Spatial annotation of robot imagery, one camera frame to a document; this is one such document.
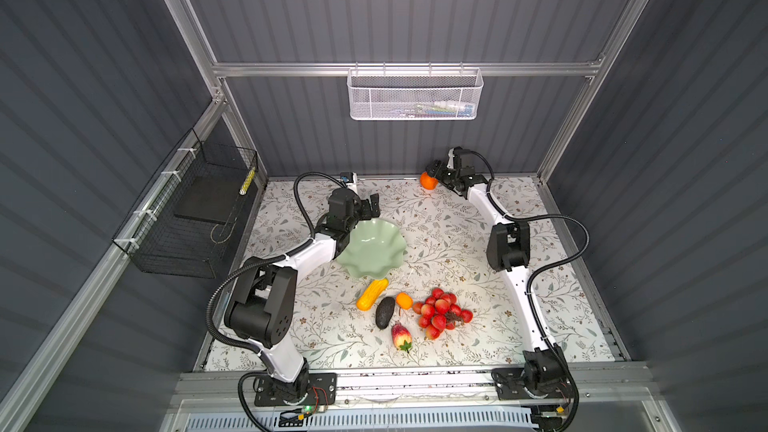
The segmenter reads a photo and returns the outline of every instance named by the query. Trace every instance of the mounting plate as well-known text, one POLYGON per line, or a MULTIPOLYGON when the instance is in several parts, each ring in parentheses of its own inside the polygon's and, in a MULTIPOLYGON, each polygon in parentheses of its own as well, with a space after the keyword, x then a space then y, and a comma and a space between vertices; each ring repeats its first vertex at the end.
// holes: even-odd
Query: mounting plate
POLYGON ((336 374, 327 373, 313 373, 310 372, 310 388, 306 397, 298 404, 284 404, 282 400, 278 399, 274 390, 274 379, 269 377, 258 378, 254 384, 256 389, 256 398, 254 399, 255 407, 281 407, 285 405, 295 405, 299 407, 301 405, 314 405, 315 394, 312 392, 312 387, 318 389, 318 405, 331 405, 336 402, 336 374))
POLYGON ((532 398, 547 398, 558 399, 562 398, 559 392, 551 392, 546 395, 532 396, 523 387, 522 376, 523 369, 521 367, 505 367, 491 370, 492 377, 496 378, 496 374, 502 378, 502 380, 494 379, 494 387, 496 388, 496 395, 499 400, 528 400, 532 398))

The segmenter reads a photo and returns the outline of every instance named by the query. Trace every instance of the small orange fruit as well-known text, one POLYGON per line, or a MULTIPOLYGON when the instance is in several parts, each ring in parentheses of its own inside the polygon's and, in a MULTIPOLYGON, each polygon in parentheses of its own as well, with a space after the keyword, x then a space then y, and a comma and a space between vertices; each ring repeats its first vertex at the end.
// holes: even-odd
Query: small orange fruit
POLYGON ((427 190, 432 190, 437 187, 437 179, 427 175, 427 172, 422 172, 420 181, 422 183, 422 187, 426 188, 427 190))

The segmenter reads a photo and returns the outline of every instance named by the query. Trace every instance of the gray corrugated wall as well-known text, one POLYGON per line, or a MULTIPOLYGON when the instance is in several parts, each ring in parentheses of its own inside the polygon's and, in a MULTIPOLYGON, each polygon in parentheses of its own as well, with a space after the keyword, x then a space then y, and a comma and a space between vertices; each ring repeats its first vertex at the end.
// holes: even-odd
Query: gray corrugated wall
MULTIPOLYGON (((594 60, 627 2, 191 1, 221 62, 594 60)), ((412 175, 453 146, 476 148, 499 172, 535 172, 583 83, 486 78, 476 120, 360 123, 341 79, 229 82, 271 176, 412 175)))
POLYGON ((686 430, 764 430, 768 0, 652 0, 550 185, 686 430))
POLYGON ((494 170, 535 172, 584 83, 581 77, 489 77, 475 120, 417 122, 350 118, 344 79, 228 79, 271 176, 308 170, 421 173, 448 149, 482 151, 494 170))
MULTIPOLYGON (((0 0, 0 395, 209 101, 162 0, 0 0)), ((29 428, 107 402, 156 421, 203 337, 204 287, 128 270, 29 428)))

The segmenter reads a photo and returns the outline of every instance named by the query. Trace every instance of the wavy-rimmed bowl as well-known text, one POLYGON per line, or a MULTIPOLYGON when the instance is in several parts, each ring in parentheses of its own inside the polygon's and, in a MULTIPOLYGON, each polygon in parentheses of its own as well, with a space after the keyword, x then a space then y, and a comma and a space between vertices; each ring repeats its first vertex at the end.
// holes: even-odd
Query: wavy-rimmed bowl
POLYGON ((352 278, 368 276, 379 280, 402 265, 406 240, 400 227, 378 218, 362 220, 350 234, 350 244, 336 261, 346 267, 352 278))

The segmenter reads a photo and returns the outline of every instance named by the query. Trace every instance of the ventilation grille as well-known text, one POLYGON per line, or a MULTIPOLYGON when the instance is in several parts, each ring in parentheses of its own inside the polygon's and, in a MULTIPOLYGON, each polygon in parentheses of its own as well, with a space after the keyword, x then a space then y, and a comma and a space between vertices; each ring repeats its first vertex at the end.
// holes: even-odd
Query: ventilation grille
MULTIPOLYGON (((445 427, 514 427, 520 430, 538 428, 531 422, 527 408, 501 405, 456 408, 411 408, 380 410, 329 410, 305 420, 301 427, 277 427, 278 412, 255 412, 262 425, 270 430, 345 430, 445 427)), ((251 432, 257 430, 245 414, 191 414, 187 432, 251 432)))

